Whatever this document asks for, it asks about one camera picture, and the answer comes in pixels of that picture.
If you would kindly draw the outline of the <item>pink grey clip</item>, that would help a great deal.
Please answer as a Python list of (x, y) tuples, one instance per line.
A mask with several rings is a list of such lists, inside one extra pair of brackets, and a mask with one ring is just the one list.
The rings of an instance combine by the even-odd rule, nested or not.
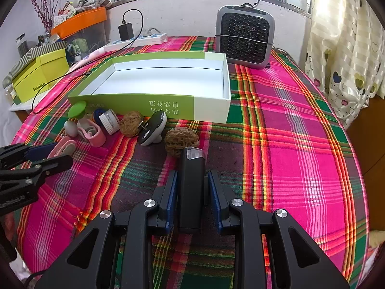
[(83, 118), (77, 122), (78, 134), (93, 147), (101, 147), (106, 141), (104, 133), (98, 124)]
[(58, 157), (60, 155), (72, 155), (76, 150), (76, 142), (65, 136), (57, 143), (57, 145), (51, 150), (48, 158)]

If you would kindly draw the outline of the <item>green white mushroom toy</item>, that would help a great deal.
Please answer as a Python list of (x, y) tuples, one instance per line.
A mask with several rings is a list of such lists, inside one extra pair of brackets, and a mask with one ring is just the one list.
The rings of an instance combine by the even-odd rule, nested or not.
[(87, 103), (82, 100), (70, 107), (68, 111), (69, 119), (64, 123), (64, 132), (67, 136), (76, 137), (78, 135), (78, 126), (74, 120), (79, 121), (84, 118), (86, 106)]

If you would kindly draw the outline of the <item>black rectangular device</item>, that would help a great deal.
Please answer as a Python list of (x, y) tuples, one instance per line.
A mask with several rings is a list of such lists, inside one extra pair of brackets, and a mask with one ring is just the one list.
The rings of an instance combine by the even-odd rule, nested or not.
[(200, 228), (204, 178), (204, 152), (196, 147), (186, 147), (180, 176), (180, 230), (185, 234), (193, 234)]

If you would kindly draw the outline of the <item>black white round disc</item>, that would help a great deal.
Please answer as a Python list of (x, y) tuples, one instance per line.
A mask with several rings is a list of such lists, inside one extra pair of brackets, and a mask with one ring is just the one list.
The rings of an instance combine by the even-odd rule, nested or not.
[(163, 110), (155, 112), (145, 123), (140, 124), (137, 143), (142, 146), (160, 143), (166, 124), (166, 113)]

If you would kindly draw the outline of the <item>yellow green shoe box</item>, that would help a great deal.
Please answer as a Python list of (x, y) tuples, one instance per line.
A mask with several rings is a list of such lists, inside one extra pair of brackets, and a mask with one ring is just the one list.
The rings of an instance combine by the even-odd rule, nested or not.
[(48, 82), (62, 77), (68, 70), (66, 41), (30, 49), (3, 79), (6, 89), (10, 85), (20, 102), (32, 99), (38, 90), (49, 88)]

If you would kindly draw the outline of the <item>white round cap jar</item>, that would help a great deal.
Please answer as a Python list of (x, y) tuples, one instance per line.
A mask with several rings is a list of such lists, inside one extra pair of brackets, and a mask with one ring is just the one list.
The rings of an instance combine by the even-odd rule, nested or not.
[(109, 135), (119, 131), (120, 123), (116, 113), (109, 109), (99, 116), (99, 119)]

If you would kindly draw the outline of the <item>brown walnut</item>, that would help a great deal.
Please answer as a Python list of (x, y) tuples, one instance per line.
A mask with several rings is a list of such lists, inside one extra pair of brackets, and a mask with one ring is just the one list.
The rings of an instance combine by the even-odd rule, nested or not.
[(173, 157), (180, 157), (187, 147), (198, 147), (198, 134), (187, 127), (176, 127), (167, 132), (164, 137), (164, 147)]
[(120, 120), (120, 132), (127, 137), (137, 136), (140, 132), (140, 125), (144, 120), (144, 116), (138, 111), (129, 111)]

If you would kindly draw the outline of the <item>brown walnut left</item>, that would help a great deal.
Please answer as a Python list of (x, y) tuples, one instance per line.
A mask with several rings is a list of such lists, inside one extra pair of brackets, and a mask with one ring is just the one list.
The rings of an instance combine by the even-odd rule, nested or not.
[(140, 132), (140, 125), (144, 120), (144, 116), (138, 111), (129, 111), (120, 120), (120, 132), (127, 137), (137, 136)]

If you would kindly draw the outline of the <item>orange lid storage bin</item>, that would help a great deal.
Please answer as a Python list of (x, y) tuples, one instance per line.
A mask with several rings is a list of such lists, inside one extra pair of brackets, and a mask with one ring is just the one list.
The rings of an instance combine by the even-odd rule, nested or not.
[(93, 51), (106, 45), (107, 36), (104, 7), (94, 8), (76, 14), (51, 30), (51, 35), (58, 35), (67, 43), (67, 52), (72, 58), (84, 58)]

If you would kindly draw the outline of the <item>green white open box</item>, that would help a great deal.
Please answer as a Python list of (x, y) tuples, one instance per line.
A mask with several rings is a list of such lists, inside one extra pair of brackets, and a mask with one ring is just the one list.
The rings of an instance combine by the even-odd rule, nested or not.
[(88, 112), (164, 111), (170, 119), (225, 123), (231, 94), (226, 55), (216, 52), (149, 52), (109, 59), (68, 95)]

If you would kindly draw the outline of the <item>wooden wardrobe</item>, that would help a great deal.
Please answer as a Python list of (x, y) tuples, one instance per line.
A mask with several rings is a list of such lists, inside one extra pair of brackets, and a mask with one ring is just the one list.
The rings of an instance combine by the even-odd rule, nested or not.
[(371, 230), (384, 230), (384, 99), (369, 100), (347, 129), (366, 186)]

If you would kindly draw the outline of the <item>black charger adapter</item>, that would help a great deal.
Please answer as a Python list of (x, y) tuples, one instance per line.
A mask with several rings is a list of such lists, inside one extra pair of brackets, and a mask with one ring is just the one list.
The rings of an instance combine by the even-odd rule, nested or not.
[(124, 23), (118, 26), (119, 37), (121, 41), (130, 40), (134, 37), (132, 24)]

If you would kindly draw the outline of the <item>white power strip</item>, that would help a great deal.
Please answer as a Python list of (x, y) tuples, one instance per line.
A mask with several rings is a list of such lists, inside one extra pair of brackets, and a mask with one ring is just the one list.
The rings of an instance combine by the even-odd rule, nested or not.
[(126, 40), (126, 41), (117, 40), (104, 45), (103, 48), (105, 49), (106, 52), (113, 52), (113, 51), (120, 50), (122, 48), (162, 44), (167, 41), (168, 41), (168, 34), (162, 33), (162, 34), (153, 34), (146, 37), (140, 36), (135, 40), (135, 42), (133, 42), (133, 39)]

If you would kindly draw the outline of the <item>grey space heater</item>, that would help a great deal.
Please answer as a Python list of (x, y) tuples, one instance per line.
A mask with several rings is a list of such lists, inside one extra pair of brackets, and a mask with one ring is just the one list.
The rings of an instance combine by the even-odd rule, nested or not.
[(233, 64), (253, 69), (270, 67), (275, 20), (250, 3), (225, 5), (218, 10), (215, 50)]

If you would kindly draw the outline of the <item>heart pattern curtain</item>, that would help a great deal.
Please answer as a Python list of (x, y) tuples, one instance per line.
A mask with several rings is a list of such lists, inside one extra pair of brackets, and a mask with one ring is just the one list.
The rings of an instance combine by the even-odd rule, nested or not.
[(384, 97), (384, 28), (367, 0), (312, 0), (305, 71), (345, 128)]

